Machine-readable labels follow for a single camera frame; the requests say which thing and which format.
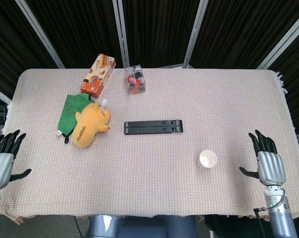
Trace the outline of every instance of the cardboard box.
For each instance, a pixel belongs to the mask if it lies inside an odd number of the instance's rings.
[[[98,98],[114,68],[115,59],[113,57],[99,54],[81,84],[80,91]]]

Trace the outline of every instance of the robotic hand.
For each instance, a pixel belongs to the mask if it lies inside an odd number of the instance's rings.
[[[274,141],[258,130],[255,133],[258,139],[252,133],[249,136],[253,141],[258,172],[249,172],[240,167],[244,175],[259,179],[266,186],[266,207],[256,208],[254,212],[259,218],[258,212],[268,210],[274,237],[297,238],[286,192],[280,188],[286,182],[283,161],[277,154]]]
[[[11,175],[16,154],[26,136],[24,133],[16,139],[19,132],[20,130],[17,130],[6,136],[0,136],[0,189],[7,186],[9,182],[26,177],[31,172],[31,169],[27,169],[21,174]]]

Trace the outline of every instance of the yellow plush toy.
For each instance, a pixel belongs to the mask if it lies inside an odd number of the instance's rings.
[[[87,147],[95,138],[98,132],[106,132],[110,128],[109,123],[111,112],[104,109],[106,100],[100,106],[98,102],[90,103],[81,113],[76,112],[77,125],[72,133],[72,141],[78,147]]]

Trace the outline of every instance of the cable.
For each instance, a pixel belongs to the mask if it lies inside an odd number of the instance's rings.
[[[253,211],[254,211],[254,213],[255,213],[257,219],[258,219],[258,222],[259,222],[259,224],[260,224],[260,228],[262,229],[262,233],[263,233],[264,238],[265,238],[265,233],[264,233],[264,229],[263,229],[263,226],[262,226],[262,222],[261,222],[261,220],[260,220],[260,217],[259,217],[259,214],[258,214],[258,213],[259,213],[259,212],[266,211],[266,210],[268,210],[268,209],[272,209],[272,208],[278,207],[278,206],[280,206],[280,205],[283,203],[284,198],[285,198],[285,195],[286,195],[286,191],[285,191],[283,188],[280,188],[280,189],[283,191],[283,195],[282,195],[281,199],[279,200],[279,202],[276,203],[274,206],[272,206],[272,207],[267,207],[267,208],[266,208],[266,207],[261,207],[261,208],[254,208],[254,209],[253,209]]]
[[[6,121],[6,120],[5,120],[5,107],[4,107],[4,106],[1,106],[1,108],[3,108],[3,121]]]
[[[89,221],[90,221],[90,226],[89,226],[88,230],[86,231],[84,238],[90,237],[90,231],[91,231],[91,218],[90,217],[89,217]]]
[[[258,219],[258,222],[260,224],[260,228],[262,229],[263,237],[265,238],[265,233],[264,233],[264,229],[263,229],[263,226],[262,226],[262,222],[261,222],[259,214],[258,214],[258,208],[253,209],[253,211],[254,211],[257,219]]]
[[[76,223],[77,229],[78,229],[78,231],[79,231],[80,237],[83,238],[83,236],[82,236],[82,234],[81,234],[81,231],[80,231],[80,229],[79,229],[79,225],[78,225],[77,219],[76,219],[75,216],[74,216],[74,219],[75,219],[75,223]]]

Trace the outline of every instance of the plush toy ear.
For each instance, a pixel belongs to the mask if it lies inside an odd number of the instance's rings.
[[[80,112],[76,112],[75,118],[77,122],[80,120]]]
[[[95,104],[94,104],[94,110],[97,110],[99,107],[100,107],[99,103],[95,102]]]

